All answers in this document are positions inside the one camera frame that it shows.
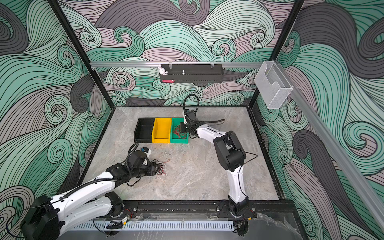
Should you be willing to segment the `yellow plastic bin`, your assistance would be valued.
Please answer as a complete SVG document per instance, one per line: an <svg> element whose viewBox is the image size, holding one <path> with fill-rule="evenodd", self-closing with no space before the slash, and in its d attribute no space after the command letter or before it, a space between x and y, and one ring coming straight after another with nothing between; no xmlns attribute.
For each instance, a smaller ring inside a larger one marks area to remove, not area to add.
<svg viewBox="0 0 384 240"><path fill-rule="evenodd" d="M155 118L152 130L152 143L169 144L171 142L171 118Z"/></svg>

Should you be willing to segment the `black plastic bin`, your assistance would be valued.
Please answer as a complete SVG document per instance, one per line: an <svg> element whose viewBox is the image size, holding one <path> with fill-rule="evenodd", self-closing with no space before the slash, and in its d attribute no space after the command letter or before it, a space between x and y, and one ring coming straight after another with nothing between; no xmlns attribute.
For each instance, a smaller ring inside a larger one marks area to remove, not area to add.
<svg viewBox="0 0 384 240"><path fill-rule="evenodd" d="M155 118L138 118L134 131L135 143L152 143L152 131Z"/></svg>

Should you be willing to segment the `white rabbit figurine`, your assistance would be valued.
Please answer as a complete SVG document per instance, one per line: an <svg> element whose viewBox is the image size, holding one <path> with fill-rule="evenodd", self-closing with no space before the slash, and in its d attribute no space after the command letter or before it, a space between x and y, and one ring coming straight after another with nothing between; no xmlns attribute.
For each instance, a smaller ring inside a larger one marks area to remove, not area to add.
<svg viewBox="0 0 384 240"><path fill-rule="evenodd" d="M163 68L161 65L158 65L158 70L160 75L167 75L168 71L166 71L165 68Z"/></svg>

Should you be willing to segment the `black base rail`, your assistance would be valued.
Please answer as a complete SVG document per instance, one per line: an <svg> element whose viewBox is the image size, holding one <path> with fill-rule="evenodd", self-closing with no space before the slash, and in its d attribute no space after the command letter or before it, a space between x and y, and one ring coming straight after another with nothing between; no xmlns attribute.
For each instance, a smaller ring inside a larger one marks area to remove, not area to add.
<svg viewBox="0 0 384 240"><path fill-rule="evenodd" d="M234 213L228 200L213 201L139 201L124 200L126 209L132 211L133 215L143 213L213 213L226 215ZM296 209L293 201L248 201L248 204L240 207L240 213L262 213L262 212L291 212Z"/></svg>

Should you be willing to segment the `green plastic bin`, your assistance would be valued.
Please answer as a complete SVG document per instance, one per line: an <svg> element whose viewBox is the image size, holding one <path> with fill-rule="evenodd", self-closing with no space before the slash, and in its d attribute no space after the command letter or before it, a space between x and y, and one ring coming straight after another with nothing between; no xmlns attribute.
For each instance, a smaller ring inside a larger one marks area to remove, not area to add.
<svg viewBox="0 0 384 240"><path fill-rule="evenodd" d="M179 124L183 118L172 118L171 144L187 144L189 142L189 133L181 133Z"/></svg>

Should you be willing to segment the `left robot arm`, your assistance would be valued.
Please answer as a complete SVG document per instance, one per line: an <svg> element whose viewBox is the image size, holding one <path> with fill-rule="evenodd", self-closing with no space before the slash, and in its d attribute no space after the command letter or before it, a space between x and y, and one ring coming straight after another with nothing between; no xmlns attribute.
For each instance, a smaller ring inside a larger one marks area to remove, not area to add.
<svg viewBox="0 0 384 240"><path fill-rule="evenodd" d="M72 190L48 197L42 195L28 208L21 223L27 240L56 240L74 227L102 216L119 218L125 209L115 189L128 184L132 178L152 177L159 167L150 161L152 151L133 144L126 159L114 164Z"/></svg>

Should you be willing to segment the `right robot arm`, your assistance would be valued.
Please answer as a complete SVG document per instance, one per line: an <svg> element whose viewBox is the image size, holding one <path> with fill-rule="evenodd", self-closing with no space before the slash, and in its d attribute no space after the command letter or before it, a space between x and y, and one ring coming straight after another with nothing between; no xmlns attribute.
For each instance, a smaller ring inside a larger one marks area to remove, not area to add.
<svg viewBox="0 0 384 240"><path fill-rule="evenodd" d="M180 132L189 134L190 139L203 139L213 144L221 167L227 171L230 191L229 209L235 218L244 216L249 204L249 196L245 191L244 165L247 152L233 131L220 131L214 128L221 125L225 119L206 121L196 116L200 99L195 94L189 94L183 101L183 122Z"/></svg>

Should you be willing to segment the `clear acrylic wall holder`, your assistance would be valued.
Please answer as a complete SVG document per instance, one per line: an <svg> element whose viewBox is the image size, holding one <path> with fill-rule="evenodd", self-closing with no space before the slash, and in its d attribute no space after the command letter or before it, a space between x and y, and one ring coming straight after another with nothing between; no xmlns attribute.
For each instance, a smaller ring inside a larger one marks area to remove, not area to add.
<svg viewBox="0 0 384 240"><path fill-rule="evenodd" d="M293 90L283 66L275 61L264 61L255 83L267 109L279 109Z"/></svg>

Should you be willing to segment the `black wall shelf tray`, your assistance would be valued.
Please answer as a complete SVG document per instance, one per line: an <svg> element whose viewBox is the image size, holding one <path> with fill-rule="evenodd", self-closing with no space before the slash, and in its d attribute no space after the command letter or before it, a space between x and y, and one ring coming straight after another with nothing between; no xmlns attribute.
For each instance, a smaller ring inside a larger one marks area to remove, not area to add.
<svg viewBox="0 0 384 240"><path fill-rule="evenodd" d="M160 75L163 83L219 83L224 79L222 65L214 64L161 64L168 71L167 75Z"/></svg>

